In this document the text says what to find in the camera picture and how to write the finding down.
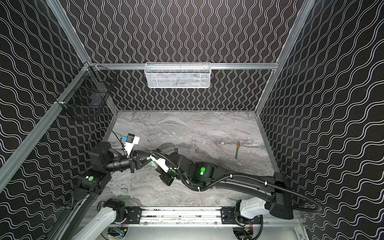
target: white wire basket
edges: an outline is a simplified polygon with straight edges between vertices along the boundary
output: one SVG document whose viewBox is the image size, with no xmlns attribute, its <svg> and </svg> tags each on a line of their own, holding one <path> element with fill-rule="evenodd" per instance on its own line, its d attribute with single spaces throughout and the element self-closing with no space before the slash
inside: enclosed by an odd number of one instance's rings
<svg viewBox="0 0 384 240">
<path fill-rule="evenodd" d="M 144 69 L 149 88 L 209 88 L 211 63 L 148 62 Z"/>
</svg>

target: robotic arm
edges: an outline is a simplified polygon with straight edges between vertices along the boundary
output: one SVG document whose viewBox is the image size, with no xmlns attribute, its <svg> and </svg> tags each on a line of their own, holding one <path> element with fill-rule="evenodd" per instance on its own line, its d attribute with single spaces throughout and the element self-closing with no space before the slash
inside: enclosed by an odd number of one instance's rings
<svg viewBox="0 0 384 240">
<path fill-rule="evenodd" d="M 322 206 L 305 195 L 296 193 L 288 188 L 284 176 L 275 173 L 271 176 L 255 176 L 234 172 L 208 162 L 192 162 L 178 154 L 178 150 L 169 155 L 159 149 L 151 152 L 132 151 L 133 145 L 139 138 L 129 134 L 125 140 L 125 155 L 111 148 L 109 142 L 96 144 L 89 152 L 91 168 L 89 168 L 77 183 L 74 200 L 68 204 L 67 214 L 53 227 L 48 239 L 95 239 L 111 223 L 126 222 L 125 204 L 122 201 L 109 199 L 104 203 L 98 215 L 73 237 L 86 211 L 101 194 L 111 179 L 111 172 L 129 169 L 131 173 L 139 170 L 148 163 L 155 167 L 160 179 L 170 186 L 172 182 L 181 180 L 191 190 L 205 191 L 210 188 L 231 189 L 255 196 L 250 200 L 236 202 L 235 217 L 239 223 L 245 223 L 256 215 L 270 213 L 282 219 L 293 219 L 293 209 L 302 211 L 321 211 Z M 300 196 L 315 204 L 316 208 L 306 209 L 292 206 L 291 195 Z"/>
</svg>

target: white plastic piece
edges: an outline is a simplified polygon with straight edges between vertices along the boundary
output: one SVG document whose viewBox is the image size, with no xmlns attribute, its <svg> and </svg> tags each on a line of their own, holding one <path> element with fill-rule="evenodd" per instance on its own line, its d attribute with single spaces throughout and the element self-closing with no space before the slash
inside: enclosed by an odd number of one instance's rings
<svg viewBox="0 0 384 240">
<path fill-rule="evenodd" d="M 269 213 L 264 208 L 266 201 L 258 197 L 254 197 L 240 203 L 240 215 L 248 219 L 252 219 L 257 215 L 263 215 Z"/>
<path fill-rule="evenodd" d="M 210 62 L 148 62 L 144 67 L 149 88 L 209 88 Z"/>
<path fill-rule="evenodd" d="M 133 142 L 132 143 L 131 142 L 125 142 L 124 143 L 124 150 L 127 152 L 128 156 L 131 154 L 133 145 L 138 144 L 139 140 L 140 140 L 140 138 L 135 136 L 133 138 Z"/>
<path fill-rule="evenodd" d="M 166 165 L 166 160 L 163 158 L 156 159 L 154 156 L 149 156 L 157 165 L 159 165 L 165 172 L 168 172 L 169 167 Z"/>
<path fill-rule="evenodd" d="M 110 207 L 103 207 L 100 212 L 76 234 L 72 240 L 95 240 L 101 232 L 116 219 L 116 211 Z"/>
</svg>

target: work surface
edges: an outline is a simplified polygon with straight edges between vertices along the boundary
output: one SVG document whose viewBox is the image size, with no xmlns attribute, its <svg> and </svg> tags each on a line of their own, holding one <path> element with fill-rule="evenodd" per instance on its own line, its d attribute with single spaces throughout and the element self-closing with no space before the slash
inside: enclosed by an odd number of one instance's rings
<svg viewBox="0 0 384 240">
<path fill-rule="evenodd" d="M 134 150 L 174 148 L 190 160 L 215 163 L 224 168 L 252 175 L 273 175 L 262 136 L 253 112 L 120 112 L 113 127 L 118 136 L 140 137 Z M 237 141 L 241 142 L 235 159 Z M 114 134 L 112 147 L 120 149 Z M 117 198 L 128 206 L 233 206 L 252 196 L 227 189 L 204 192 L 189 190 L 180 181 L 165 185 L 149 164 L 131 174 L 115 172 L 96 201 Z"/>
</svg>

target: mesh basket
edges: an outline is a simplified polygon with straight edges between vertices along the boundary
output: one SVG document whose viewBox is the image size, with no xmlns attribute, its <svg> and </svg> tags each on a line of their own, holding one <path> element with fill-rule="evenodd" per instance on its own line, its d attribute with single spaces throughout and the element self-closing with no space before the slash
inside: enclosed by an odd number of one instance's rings
<svg viewBox="0 0 384 240">
<path fill-rule="evenodd" d="M 209 88 L 211 63 L 146 63 L 150 88 Z"/>
<path fill-rule="evenodd" d="M 75 120 L 97 119 L 117 76 L 107 68 L 91 66 L 60 105 Z"/>
</svg>

